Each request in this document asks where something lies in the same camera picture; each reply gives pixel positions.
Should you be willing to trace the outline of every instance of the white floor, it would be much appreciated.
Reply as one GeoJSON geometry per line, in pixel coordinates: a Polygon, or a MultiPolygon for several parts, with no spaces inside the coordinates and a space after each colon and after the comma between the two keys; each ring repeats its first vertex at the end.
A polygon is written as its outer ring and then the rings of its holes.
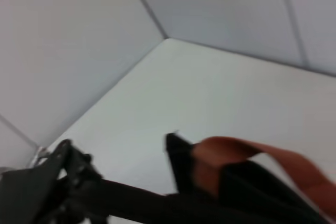
{"type": "MultiPolygon", "coordinates": [[[[336,79],[168,39],[59,140],[71,138],[107,179],[174,191],[166,133],[234,136],[301,152],[336,181],[336,79]]],[[[281,174],[271,161],[262,164],[281,174]]]]}

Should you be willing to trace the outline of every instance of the brown strap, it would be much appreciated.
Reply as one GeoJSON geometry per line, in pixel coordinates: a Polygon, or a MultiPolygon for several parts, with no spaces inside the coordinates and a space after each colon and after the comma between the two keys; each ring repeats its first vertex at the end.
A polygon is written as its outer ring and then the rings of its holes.
{"type": "Polygon", "coordinates": [[[227,164],[243,162],[258,153],[272,156],[297,187],[325,214],[336,220],[336,185],[311,161],[292,151],[233,137],[210,137],[193,150],[196,158],[195,182],[217,197],[220,169],[227,164]]]}

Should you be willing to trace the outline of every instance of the orange strap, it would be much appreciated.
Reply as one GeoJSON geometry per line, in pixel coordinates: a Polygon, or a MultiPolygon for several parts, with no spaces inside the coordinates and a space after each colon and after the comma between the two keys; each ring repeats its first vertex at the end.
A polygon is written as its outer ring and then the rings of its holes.
{"type": "Polygon", "coordinates": [[[292,151],[233,137],[210,137],[193,149],[195,182],[217,197],[220,169],[227,164],[243,162],[258,153],[272,156],[297,187],[325,214],[336,220],[336,185],[311,161],[292,151]]]}

